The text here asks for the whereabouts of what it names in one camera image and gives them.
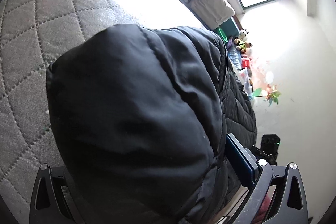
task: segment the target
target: black jacket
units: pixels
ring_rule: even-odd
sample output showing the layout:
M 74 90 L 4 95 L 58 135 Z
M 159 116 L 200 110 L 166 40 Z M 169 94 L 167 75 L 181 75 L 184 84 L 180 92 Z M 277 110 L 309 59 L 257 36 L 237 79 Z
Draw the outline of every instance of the black jacket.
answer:
M 97 223 L 207 223 L 239 186 L 233 133 L 256 140 L 251 104 L 213 32 L 112 26 L 47 72 L 51 127 Z

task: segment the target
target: quilted bedspread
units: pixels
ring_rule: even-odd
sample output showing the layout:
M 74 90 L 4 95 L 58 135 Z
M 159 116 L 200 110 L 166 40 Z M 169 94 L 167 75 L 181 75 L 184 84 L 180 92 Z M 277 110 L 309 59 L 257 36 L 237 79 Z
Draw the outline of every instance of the quilted bedspread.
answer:
M 28 224 L 40 164 L 63 165 L 49 121 L 49 63 L 117 23 L 202 25 L 178 0 L 2 0 L 0 16 L 0 194 Z

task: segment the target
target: silver screw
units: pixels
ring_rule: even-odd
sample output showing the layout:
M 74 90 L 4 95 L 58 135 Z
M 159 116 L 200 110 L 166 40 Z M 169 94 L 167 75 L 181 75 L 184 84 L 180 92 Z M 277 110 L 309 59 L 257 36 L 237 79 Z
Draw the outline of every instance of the silver screw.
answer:
M 296 169 L 297 168 L 297 165 L 295 164 L 295 163 L 290 163 L 289 164 L 289 166 L 290 166 L 290 168 L 292 168 L 292 169 Z
M 41 166 L 40 166 L 40 169 L 41 170 L 46 170 L 48 168 L 48 165 L 47 164 L 42 164 Z
M 264 160 L 264 159 L 259 159 L 259 160 L 258 160 L 258 163 L 259 163 L 261 166 L 266 166 L 266 165 L 267 165 L 267 161 Z

